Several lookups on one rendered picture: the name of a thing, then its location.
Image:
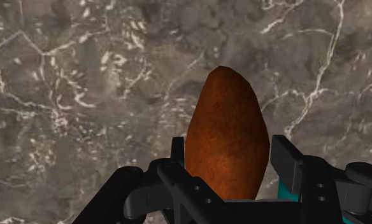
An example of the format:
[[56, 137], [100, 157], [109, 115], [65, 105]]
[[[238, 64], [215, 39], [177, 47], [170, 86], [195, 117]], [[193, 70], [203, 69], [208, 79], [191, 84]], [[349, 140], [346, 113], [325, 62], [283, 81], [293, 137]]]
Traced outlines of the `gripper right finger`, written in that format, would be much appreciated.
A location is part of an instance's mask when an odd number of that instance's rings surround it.
[[372, 164], [351, 162], [341, 170], [303, 155], [283, 135], [272, 137], [270, 162], [278, 198], [301, 207], [301, 224], [372, 224]]

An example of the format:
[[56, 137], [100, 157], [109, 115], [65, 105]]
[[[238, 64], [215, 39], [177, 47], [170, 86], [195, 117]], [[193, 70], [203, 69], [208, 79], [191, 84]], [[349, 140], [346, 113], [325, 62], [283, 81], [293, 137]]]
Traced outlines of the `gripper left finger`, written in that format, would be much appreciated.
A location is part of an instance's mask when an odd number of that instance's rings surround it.
[[184, 168], [184, 140], [172, 140], [171, 156], [153, 160], [147, 171], [118, 168], [72, 224], [143, 224], [160, 211], [168, 224], [243, 224], [199, 177]]

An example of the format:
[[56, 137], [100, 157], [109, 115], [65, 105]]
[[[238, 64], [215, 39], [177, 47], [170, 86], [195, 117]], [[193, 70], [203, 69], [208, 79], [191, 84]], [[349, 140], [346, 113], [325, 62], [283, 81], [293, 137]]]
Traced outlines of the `brown egg-shaped potato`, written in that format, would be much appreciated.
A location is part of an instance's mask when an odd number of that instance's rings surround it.
[[207, 77], [185, 140], [185, 168], [222, 199], [254, 199], [269, 159], [269, 136], [256, 94], [229, 67]]

